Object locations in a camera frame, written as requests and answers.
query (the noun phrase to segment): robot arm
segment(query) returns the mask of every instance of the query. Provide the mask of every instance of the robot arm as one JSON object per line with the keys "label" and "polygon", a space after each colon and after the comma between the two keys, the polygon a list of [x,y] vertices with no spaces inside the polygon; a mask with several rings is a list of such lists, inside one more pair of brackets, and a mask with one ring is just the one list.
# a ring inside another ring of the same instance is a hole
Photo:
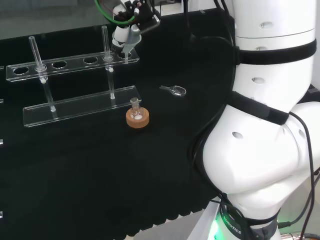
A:
{"label": "robot arm", "polygon": [[128,54],[140,42],[141,34],[160,24],[154,0],[95,0],[95,3],[105,18],[116,25],[111,48],[118,54]]}
{"label": "robot arm", "polygon": [[[236,45],[250,54],[263,51],[269,57],[268,52],[287,54],[314,43],[316,4],[316,0],[234,0]],[[309,56],[277,64],[242,63],[236,68],[232,91],[303,119],[310,132],[313,167],[318,169],[320,103],[296,105],[310,86],[313,61]],[[205,142],[203,166],[230,203],[256,222],[251,229],[259,235],[257,239],[280,240],[275,217],[289,195],[310,176],[305,129],[293,116],[285,124],[276,124],[227,104]],[[239,229],[230,227],[223,214],[218,222],[224,238],[217,239],[238,239]],[[272,235],[263,238],[258,234],[263,230]]]}

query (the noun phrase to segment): circular hole on robot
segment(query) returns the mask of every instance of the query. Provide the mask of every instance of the circular hole on robot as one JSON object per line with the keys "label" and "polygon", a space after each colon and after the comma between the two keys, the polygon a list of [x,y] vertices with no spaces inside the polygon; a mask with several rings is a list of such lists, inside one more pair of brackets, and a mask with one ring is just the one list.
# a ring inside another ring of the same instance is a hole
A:
{"label": "circular hole on robot", "polygon": [[265,46],[257,46],[255,48],[255,50],[257,50],[257,51],[266,51],[266,50],[268,50],[268,48],[266,48]]}
{"label": "circular hole on robot", "polygon": [[94,64],[98,61],[98,58],[95,57],[95,56],[90,56],[90,57],[86,57],[85,59],[83,59],[83,61],[86,63],[86,64]]}
{"label": "circular hole on robot", "polygon": [[255,84],[264,84],[265,80],[262,77],[254,77],[252,78],[252,82]]}
{"label": "circular hole on robot", "polygon": [[266,21],[266,22],[263,22],[259,25],[259,27],[261,29],[270,29],[274,26],[274,24],[271,22],[271,21]]}
{"label": "circular hole on robot", "polygon": [[120,52],[118,54],[118,57],[121,58],[121,59],[125,59],[126,56],[125,56],[125,53],[124,52]]}
{"label": "circular hole on robot", "polygon": [[13,70],[13,73],[16,75],[23,75],[29,72],[29,68],[27,66],[18,67],[15,70]]}
{"label": "circular hole on robot", "polygon": [[65,61],[56,61],[52,63],[52,67],[55,69],[63,69],[65,66],[67,66],[67,62]]}
{"label": "circular hole on robot", "polygon": [[302,130],[299,130],[299,134],[301,137],[305,138],[305,133]]}
{"label": "circular hole on robot", "polygon": [[236,139],[244,139],[244,136],[242,136],[241,133],[234,131],[232,133],[232,135],[236,138]]}

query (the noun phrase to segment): black strap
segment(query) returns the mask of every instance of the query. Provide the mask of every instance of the black strap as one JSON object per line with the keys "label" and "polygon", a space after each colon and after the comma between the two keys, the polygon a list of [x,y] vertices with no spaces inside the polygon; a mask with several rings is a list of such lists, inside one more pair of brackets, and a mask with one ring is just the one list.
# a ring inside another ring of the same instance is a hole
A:
{"label": "black strap", "polygon": [[230,93],[227,104],[242,112],[278,125],[285,124],[289,117],[289,113],[269,107],[236,91]]}
{"label": "black strap", "polygon": [[290,47],[277,50],[263,50],[263,51],[237,51],[237,63],[238,64],[250,64],[250,65],[273,65],[273,64],[286,64],[303,59],[310,58],[317,51],[317,40],[296,47]]}
{"label": "black strap", "polygon": [[[272,217],[268,219],[243,219],[238,213],[228,209],[220,204],[220,216],[224,222],[224,225],[227,229],[238,239],[241,240],[269,240],[277,230],[277,217],[280,210]],[[258,228],[258,234],[255,232],[254,236],[252,235],[253,231],[249,226],[257,226],[262,224],[267,224],[272,222],[269,226]],[[245,232],[245,239],[242,238],[242,234]]]}

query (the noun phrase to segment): test tube rack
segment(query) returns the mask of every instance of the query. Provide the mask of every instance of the test tube rack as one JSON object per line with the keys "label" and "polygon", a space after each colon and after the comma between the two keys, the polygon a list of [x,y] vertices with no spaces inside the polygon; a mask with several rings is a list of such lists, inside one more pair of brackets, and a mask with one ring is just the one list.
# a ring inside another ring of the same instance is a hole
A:
{"label": "test tube rack", "polygon": [[[40,57],[36,39],[29,37],[34,62],[6,66],[6,80],[10,82],[39,78],[43,85],[46,103],[23,108],[23,124],[34,127],[110,109],[129,106],[130,99],[141,99],[137,88],[128,86],[114,89],[113,66],[135,63],[139,56],[133,48],[125,58],[112,52],[109,46],[107,26],[102,26],[103,52],[43,60]],[[105,68],[109,91],[98,92],[59,101],[53,101],[48,76]]]}

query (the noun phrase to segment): green cable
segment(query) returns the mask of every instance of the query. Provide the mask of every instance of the green cable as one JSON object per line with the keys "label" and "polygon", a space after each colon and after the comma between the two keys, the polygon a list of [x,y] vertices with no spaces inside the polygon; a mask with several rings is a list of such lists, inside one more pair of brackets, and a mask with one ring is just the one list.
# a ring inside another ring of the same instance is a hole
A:
{"label": "green cable", "polygon": [[103,14],[103,16],[105,16],[105,18],[108,19],[111,23],[118,24],[118,25],[128,25],[135,19],[135,16],[133,16],[132,18],[129,19],[129,21],[117,21],[117,20],[114,20],[107,13],[105,13],[105,11],[101,8],[98,0],[94,0],[94,2],[95,2],[96,7]]}

